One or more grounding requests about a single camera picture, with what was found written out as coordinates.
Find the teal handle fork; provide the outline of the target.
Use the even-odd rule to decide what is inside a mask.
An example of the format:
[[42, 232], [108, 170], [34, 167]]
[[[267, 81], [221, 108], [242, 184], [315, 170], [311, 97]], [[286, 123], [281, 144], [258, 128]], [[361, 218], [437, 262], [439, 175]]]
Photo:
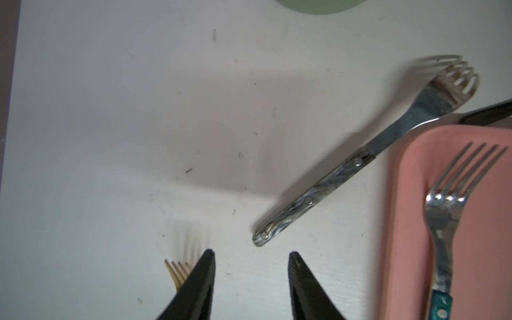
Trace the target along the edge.
[[469, 142], [451, 160], [425, 197], [424, 217], [433, 244], [426, 319], [449, 319], [453, 306], [453, 243], [466, 203], [488, 171], [509, 150]]

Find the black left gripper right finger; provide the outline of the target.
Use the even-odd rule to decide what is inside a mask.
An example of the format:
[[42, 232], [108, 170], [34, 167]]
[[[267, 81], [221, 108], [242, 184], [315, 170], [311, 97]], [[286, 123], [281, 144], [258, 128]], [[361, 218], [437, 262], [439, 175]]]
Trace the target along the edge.
[[296, 251], [289, 254], [288, 279], [294, 320], [345, 320]]

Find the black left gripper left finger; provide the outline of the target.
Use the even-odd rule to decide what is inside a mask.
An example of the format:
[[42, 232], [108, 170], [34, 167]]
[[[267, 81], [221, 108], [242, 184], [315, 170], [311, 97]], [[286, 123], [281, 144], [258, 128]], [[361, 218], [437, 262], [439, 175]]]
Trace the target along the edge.
[[193, 271], [158, 320], [209, 320], [215, 283], [215, 253], [204, 251]]

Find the grey marble handle fork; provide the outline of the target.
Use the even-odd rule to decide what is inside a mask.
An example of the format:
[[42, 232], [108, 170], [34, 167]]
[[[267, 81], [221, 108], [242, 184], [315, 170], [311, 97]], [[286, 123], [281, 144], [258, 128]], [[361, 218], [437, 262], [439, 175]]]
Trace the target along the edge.
[[418, 93], [410, 108], [263, 226], [257, 228], [252, 238], [255, 246], [262, 247], [267, 244], [404, 135], [422, 125], [447, 117], [474, 96], [480, 80], [469, 62], [460, 55], [443, 56], [437, 61], [444, 68]]

